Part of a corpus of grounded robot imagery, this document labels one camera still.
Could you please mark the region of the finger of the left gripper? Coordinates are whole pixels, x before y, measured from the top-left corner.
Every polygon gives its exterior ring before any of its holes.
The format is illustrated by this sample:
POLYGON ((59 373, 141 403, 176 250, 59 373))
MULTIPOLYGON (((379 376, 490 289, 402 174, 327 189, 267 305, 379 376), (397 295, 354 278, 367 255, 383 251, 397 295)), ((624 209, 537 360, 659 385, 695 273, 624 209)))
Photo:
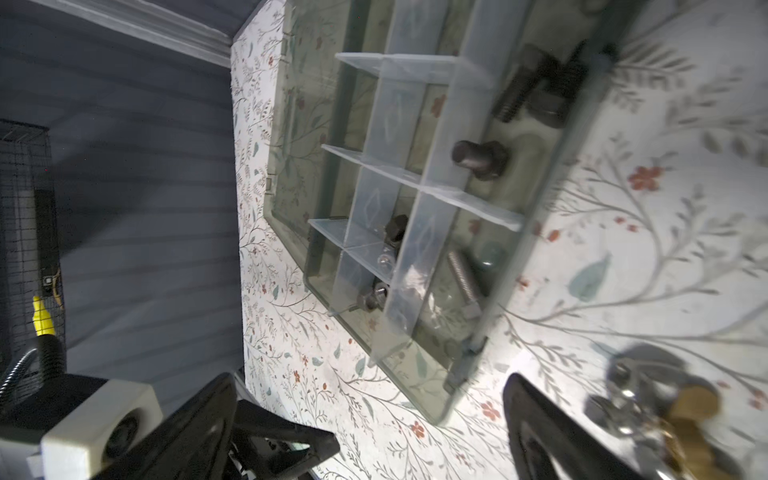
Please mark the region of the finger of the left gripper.
POLYGON ((340 452, 334 433, 291 422, 250 401, 235 411, 230 460, 243 479, 314 479, 340 452))

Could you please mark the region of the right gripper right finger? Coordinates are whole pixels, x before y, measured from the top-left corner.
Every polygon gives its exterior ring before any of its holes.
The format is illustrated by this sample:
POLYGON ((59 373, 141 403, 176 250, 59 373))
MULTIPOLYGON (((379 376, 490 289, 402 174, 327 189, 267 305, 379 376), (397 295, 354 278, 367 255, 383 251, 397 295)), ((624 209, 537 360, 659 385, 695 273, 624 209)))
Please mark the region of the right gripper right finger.
POLYGON ((639 479, 641 475, 588 434, 524 376, 503 390, 509 447, 520 479, 639 479))

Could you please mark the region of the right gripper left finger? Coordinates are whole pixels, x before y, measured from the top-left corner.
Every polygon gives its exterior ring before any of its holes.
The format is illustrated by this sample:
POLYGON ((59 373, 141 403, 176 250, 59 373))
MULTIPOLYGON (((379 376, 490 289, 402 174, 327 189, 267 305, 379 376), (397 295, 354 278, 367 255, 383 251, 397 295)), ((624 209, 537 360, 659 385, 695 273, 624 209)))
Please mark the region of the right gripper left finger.
POLYGON ((235 379, 222 373, 96 477, 221 479, 236 407, 235 379))

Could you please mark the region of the silver hex bolt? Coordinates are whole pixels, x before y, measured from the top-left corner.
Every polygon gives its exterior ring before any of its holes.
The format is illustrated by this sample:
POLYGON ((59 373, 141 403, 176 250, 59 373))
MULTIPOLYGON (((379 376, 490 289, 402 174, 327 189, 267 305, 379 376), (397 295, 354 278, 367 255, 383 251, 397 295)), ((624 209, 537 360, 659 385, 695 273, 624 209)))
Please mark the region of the silver hex bolt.
POLYGON ((447 260, 458 288, 464 298, 464 317, 468 321, 477 320, 482 316, 485 296, 481 290, 465 254, 452 249, 447 254, 447 260))

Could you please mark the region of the black hex bolt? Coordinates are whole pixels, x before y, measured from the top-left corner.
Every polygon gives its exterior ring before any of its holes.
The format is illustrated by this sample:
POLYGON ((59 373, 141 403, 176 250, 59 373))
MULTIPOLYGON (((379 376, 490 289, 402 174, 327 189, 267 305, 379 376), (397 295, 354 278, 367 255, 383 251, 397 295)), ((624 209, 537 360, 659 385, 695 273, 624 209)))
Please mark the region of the black hex bolt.
POLYGON ((451 160, 459 167, 472 172, 480 181, 499 178, 508 164, 508 150, 498 141, 478 144, 461 140, 454 144, 451 160))

